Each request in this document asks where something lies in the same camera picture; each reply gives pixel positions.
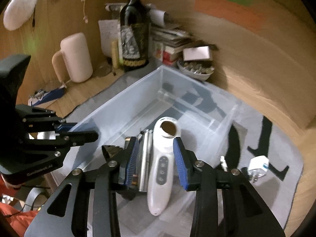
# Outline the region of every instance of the blue sneaker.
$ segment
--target blue sneaker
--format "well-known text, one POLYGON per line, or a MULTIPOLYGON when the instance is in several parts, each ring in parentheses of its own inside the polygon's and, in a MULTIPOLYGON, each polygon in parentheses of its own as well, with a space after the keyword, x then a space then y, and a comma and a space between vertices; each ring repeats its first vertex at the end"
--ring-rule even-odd
POLYGON ((34 95, 31 95, 28 100, 28 105, 33 107, 40 107, 46 109, 49 105, 54 103, 65 94, 65 88, 57 88, 50 92, 39 89, 34 95))

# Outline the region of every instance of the screw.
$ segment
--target screw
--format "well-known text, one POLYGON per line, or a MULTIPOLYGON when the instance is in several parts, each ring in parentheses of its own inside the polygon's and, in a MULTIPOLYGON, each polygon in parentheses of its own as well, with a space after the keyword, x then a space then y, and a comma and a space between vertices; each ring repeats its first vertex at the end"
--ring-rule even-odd
POLYGON ((194 163, 197 167, 203 167, 204 166, 204 162, 203 161, 195 161, 194 163))
POLYGON ((118 163, 116 161, 109 161, 108 165, 109 167, 115 167, 118 163))
POLYGON ((239 175, 240 174, 240 171, 238 169, 232 169, 232 174, 233 175, 239 175))
POLYGON ((82 170, 80 168, 75 168, 71 173, 73 175, 79 175, 82 172, 82 170))

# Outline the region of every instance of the dark bottle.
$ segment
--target dark bottle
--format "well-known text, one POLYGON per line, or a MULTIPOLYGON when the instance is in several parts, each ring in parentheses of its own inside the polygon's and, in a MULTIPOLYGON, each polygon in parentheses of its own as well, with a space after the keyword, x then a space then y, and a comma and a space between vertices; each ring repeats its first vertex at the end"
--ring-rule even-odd
POLYGON ((120 63, 125 71, 139 69, 148 63, 149 18, 140 0, 129 0, 119 19, 120 63))

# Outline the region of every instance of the white power adapter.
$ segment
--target white power adapter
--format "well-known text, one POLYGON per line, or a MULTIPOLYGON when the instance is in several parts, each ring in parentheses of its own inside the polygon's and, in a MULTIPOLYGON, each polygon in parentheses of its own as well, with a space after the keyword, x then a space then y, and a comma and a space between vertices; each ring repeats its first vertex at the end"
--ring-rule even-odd
POLYGON ((253 183, 258 181, 259 177, 265 176, 269 168, 269 159, 266 156, 258 156, 250 160, 247 169, 253 183))
POLYGON ((221 156, 221 166, 222 166, 222 169, 225 171, 225 172, 228 172, 228 166, 226 164, 226 160, 225 160, 225 157, 224 156, 221 156))

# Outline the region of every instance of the red fabric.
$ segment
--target red fabric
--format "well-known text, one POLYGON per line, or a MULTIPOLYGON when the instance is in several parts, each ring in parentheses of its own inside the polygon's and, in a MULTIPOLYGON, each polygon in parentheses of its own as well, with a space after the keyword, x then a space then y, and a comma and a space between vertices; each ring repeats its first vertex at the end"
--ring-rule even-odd
MULTIPOLYGON (((18 210, 13 208, 10 205, 4 204, 0 202, 0 212, 3 215, 11 215, 18 210)), ((26 229, 32 222, 33 218, 37 215, 37 211, 29 211, 29 212, 24 212, 24 213, 18 213, 16 215, 13 215, 11 217, 7 218, 7 221, 11 225, 11 227, 16 231, 16 233, 20 236, 23 237, 24 233, 26 232, 26 229)))
POLYGON ((14 195, 16 194, 16 190, 14 189, 8 189, 5 184, 4 181, 0 175, 0 195, 1 194, 5 194, 5 195, 9 195, 10 197, 14 197, 14 195))

